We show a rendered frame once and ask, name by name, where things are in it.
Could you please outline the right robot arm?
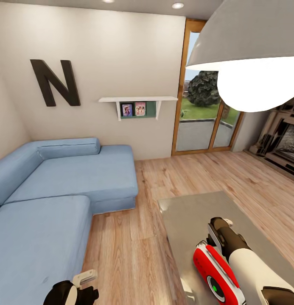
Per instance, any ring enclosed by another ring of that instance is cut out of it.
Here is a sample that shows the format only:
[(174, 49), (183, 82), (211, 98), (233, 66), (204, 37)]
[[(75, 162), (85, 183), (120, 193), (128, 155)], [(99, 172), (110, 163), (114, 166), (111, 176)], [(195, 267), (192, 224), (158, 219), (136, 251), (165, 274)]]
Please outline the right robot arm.
[(206, 243), (218, 247), (232, 269), (247, 305), (294, 305), (294, 288), (270, 269), (230, 227), (232, 221), (213, 217)]

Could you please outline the radio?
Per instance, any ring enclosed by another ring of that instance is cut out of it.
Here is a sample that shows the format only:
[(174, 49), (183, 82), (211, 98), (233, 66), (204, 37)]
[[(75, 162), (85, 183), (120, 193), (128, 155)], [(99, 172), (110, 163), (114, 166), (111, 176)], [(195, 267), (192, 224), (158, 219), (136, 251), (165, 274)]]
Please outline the radio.
[(193, 260), (220, 305), (247, 305), (232, 269), (211, 245), (197, 244)]

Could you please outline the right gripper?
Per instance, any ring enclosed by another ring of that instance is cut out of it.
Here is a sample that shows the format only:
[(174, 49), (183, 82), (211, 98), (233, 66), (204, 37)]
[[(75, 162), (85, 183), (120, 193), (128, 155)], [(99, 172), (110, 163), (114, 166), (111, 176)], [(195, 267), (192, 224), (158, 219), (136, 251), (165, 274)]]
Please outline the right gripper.
[(213, 247), (216, 247), (216, 244), (215, 244), (215, 242), (214, 242), (214, 240), (213, 240), (213, 238), (211, 237), (210, 234), (208, 234), (208, 238), (207, 238), (206, 240), (207, 240), (206, 243), (207, 243), (208, 245), (211, 245), (211, 246), (213, 246)]

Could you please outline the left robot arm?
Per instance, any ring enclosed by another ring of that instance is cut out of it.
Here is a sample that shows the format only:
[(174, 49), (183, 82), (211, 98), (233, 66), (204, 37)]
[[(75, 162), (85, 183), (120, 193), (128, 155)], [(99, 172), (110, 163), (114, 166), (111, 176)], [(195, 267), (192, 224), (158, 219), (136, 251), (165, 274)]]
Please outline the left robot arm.
[(75, 275), (73, 282), (65, 280), (56, 283), (45, 297), (43, 305), (93, 305), (99, 297), (98, 289), (89, 286), (82, 290), (83, 284), (95, 280), (98, 276), (96, 270)]

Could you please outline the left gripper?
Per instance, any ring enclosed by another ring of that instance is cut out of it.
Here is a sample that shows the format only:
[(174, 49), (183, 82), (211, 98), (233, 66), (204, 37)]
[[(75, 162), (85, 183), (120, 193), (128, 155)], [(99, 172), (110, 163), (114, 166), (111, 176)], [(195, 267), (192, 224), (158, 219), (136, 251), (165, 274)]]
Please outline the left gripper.
[(78, 305), (93, 305), (99, 297), (98, 289), (93, 290), (93, 286), (89, 286), (83, 290), (77, 289), (77, 291), (79, 291)]

